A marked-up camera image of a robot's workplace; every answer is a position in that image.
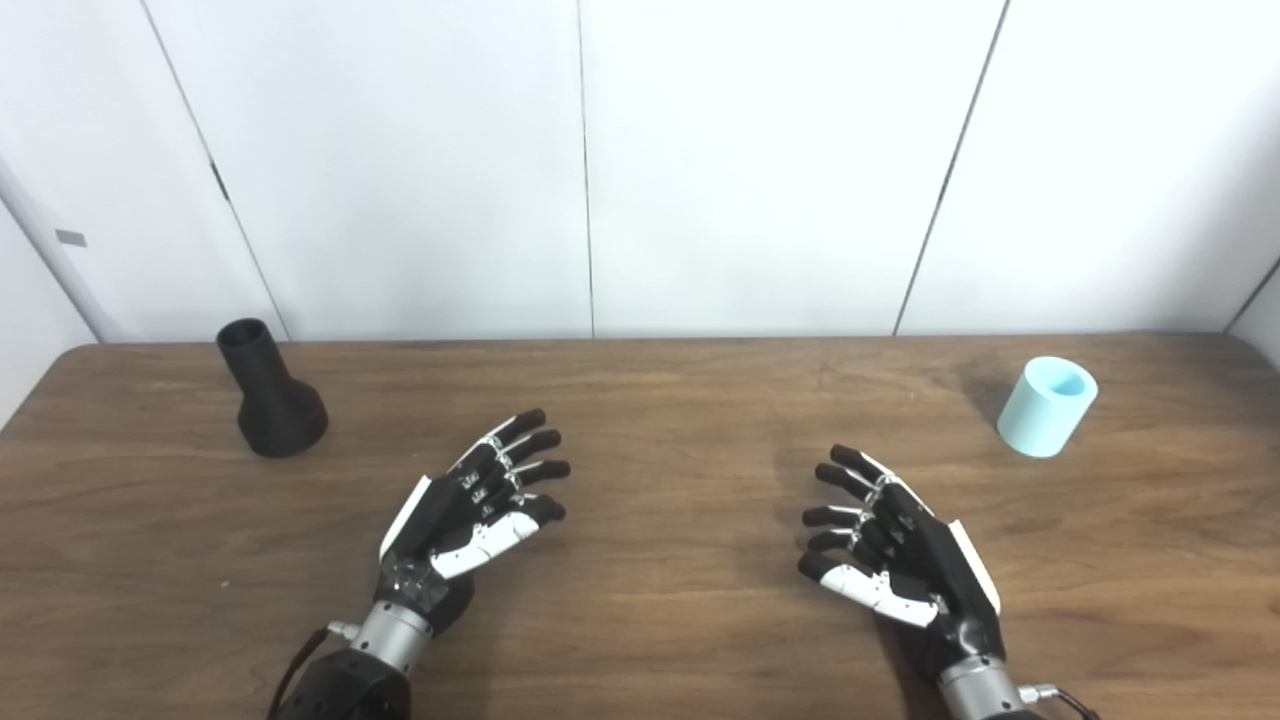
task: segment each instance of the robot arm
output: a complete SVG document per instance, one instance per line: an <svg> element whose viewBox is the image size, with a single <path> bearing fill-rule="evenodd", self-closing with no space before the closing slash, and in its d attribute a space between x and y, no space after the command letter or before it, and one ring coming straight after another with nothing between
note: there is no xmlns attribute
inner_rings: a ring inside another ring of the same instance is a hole
<svg viewBox="0 0 1280 720"><path fill-rule="evenodd" d="M800 573L897 623L906 657L936 683L956 720L1037 720L1028 705L1061 697L1084 717L1097 715L1052 685L1018 687L1005 666L1000 594L959 520L943 524L892 470L835 446L814 474L864 507L806 510L808 527L831 527L809 541ZM823 555L841 550L856 564Z"/></svg>
<svg viewBox="0 0 1280 720"><path fill-rule="evenodd" d="M559 445L556 430L532 432L545 421L541 410L521 413L485 433L439 478L417 482L380 543L381 571L365 621L330 623L311 637L271 701L270 720L408 719L407 676L431 638L466 611L472 573L564 518L550 497L524 492L570 474L564 461L522 464ZM348 647L307 665L282 701L293 671L330 634Z"/></svg>

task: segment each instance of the wood grain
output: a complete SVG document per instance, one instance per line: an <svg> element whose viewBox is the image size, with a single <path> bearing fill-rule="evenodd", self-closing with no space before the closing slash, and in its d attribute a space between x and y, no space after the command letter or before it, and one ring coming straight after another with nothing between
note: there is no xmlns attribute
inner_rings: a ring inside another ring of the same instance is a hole
<svg viewBox="0 0 1280 720"><path fill-rule="evenodd" d="M794 569L833 442L963 518L1021 682L1107 720L1280 714L1280 378L1224 336L284 347L329 434L251 455L210 346L64 356L0 433L0 697L27 719L261 717L367 609L416 478L541 406L568 519L479 577L417 717L943 719L869 614ZM992 420L1033 355L1102 391L1030 460ZM1043 711L1065 719L1056 707Z"/></svg>

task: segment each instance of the black funnel-shaped object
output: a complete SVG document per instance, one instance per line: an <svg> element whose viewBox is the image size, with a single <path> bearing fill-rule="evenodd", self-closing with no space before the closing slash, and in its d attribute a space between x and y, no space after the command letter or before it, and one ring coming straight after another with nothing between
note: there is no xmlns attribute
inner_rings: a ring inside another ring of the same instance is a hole
<svg viewBox="0 0 1280 720"><path fill-rule="evenodd" d="M329 428L316 388L289 377L266 323L236 320L218 332L218 350L244 393L239 427L253 452L288 457L311 447Z"/></svg>

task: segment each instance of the white wall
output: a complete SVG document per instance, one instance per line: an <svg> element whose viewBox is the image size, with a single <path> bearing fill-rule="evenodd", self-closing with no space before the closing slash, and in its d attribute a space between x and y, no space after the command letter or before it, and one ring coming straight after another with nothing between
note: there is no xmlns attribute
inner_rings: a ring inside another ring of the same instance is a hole
<svg viewBox="0 0 1280 720"><path fill-rule="evenodd" d="M584 0L596 334L890 334L1000 0Z"/></svg>
<svg viewBox="0 0 1280 720"><path fill-rule="evenodd" d="M104 340L280 332L137 3L0 3L0 197Z"/></svg>
<svg viewBox="0 0 1280 720"><path fill-rule="evenodd" d="M1231 334L1257 347L1280 369L1280 275L1272 277L1231 325Z"/></svg>
<svg viewBox="0 0 1280 720"><path fill-rule="evenodd" d="M0 4L0 199L109 341L1224 329L1280 4L1010 8L914 283L1000 0Z"/></svg>
<svg viewBox="0 0 1280 720"><path fill-rule="evenodd" d="M1280 3L1014 0L901 332L1220 332L1276 228Z"/></svg>
<svg viewBox="0 0 1280 720"><path fill-rule="evenodd" d="M0 205L0 428L59 355L93 336Z"/></svg>
<svg viewBox="0 0 1280 720"><path fill-rule="evenodd" d="M575 0L150 0L294 338L591 332Z"/></svg>

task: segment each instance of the light blue cylinder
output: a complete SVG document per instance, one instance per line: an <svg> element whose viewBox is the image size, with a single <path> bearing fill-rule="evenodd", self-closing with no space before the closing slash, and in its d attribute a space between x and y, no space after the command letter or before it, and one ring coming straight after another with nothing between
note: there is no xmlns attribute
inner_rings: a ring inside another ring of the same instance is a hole
<svg viewBox="0 0 1280 720"><path fill-rule="evenodd" d="M1033 357L996 421L1009 447L1032 457L1057 455L1098 396L1088 370L1062 357Z"/></svg>

